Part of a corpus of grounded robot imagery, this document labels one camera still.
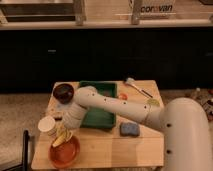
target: blue sponge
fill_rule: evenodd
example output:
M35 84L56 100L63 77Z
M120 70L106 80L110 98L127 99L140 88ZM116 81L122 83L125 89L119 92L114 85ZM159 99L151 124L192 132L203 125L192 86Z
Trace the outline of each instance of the blue sponge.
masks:
M140 135L140 127L136 123L122 122L120 124L120 135L121 136L134 136L137 137Z

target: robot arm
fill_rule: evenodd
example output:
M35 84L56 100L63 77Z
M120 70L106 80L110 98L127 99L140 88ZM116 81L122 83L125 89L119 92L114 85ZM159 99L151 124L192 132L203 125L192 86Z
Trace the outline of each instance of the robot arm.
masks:
M68 129L79 128L90 107L119 114L164 133L164 171L212 171L212 149L208 121L195 101L179 98L164 109L134 103L96 92L93 87L79 88L62 122Z

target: white cup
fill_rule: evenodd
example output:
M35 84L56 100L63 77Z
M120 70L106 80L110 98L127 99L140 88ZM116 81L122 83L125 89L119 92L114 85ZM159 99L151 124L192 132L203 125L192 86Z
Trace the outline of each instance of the white cup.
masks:
M53 136L56 133L55 119L52 116L45 116L39 121L38 129L49 136Z

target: orange bowl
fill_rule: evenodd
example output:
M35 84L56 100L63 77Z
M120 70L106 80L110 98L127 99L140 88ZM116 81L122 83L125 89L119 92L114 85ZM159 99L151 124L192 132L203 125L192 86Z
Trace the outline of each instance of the orange bowl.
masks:
M49 159L55 168L65 169L73 164L79 152L79 141L73 136L69 141L64 142L58 147L53 147L51 144Z

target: tiled floor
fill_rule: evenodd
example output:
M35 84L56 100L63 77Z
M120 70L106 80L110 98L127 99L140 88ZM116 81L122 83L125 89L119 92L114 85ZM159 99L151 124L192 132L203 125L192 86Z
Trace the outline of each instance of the tiled floor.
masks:
M164 104L174 98L188 96L193 90L162 90ZM202 90L204 98L208 93ZM29 130L35 142L39 132L37 123L44 115L50 94L7 94L0 95L0 170L21 162L22 133ZM210 123L213 142L213 123ZM142 171L142 169L113 169L119 171Z

